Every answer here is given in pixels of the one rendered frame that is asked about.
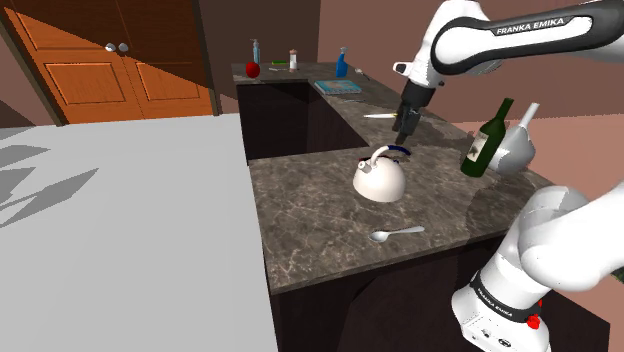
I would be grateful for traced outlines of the blue book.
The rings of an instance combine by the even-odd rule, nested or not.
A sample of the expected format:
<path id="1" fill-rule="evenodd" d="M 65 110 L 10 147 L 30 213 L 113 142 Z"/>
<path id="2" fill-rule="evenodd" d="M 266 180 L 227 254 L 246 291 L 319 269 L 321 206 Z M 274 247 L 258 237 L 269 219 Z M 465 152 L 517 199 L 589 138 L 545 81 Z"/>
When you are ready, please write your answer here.
<path id="1" fill-rule="evenodd" d="M 350 80 L 318 80 L 314 86 L 324 95 L 359 94 L 362 89 Z"/>

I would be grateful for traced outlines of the white long-necked vase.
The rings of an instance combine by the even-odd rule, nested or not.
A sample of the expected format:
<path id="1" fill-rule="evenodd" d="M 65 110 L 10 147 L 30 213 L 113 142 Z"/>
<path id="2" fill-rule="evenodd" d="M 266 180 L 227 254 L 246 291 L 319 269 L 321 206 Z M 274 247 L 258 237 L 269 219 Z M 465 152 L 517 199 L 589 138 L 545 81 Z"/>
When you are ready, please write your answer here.
<path id="1" fill-rule="evenodd" d="M 520 122 L 511 127 L 495 152 L 488 168 L 501 175 L 510 175 L 525 169 L 533 160 L 536 149 L 530 138 L 528 124 L 540 104 L 533 102 Z"/>

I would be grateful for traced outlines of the orange wooden double door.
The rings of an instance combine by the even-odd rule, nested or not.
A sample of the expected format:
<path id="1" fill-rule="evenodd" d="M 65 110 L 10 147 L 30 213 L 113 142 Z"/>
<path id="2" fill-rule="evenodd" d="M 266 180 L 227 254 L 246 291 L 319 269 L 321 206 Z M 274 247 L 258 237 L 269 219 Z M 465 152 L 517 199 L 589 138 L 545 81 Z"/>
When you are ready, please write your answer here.
<path id="1" fill-rule="evenodd" d="M 66 124 L 212 115 L 198 0 L 0 0 Z"/>

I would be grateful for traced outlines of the green wine bottle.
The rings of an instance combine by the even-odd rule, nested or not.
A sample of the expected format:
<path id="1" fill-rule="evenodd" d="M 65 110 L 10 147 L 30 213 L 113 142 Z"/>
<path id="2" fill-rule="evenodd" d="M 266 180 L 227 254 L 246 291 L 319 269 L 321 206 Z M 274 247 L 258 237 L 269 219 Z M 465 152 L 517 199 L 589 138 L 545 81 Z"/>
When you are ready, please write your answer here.
<path id="1" fill-rule="evenodd" d="M 505 117 L 513 103 L 512 98 L 505 98 L 496 115 L 483 124 L 475 134 L 474 141 L 461 164 L 461 171 L 465 175 L 478 178 L 485 173 L 505 137 Z"/>

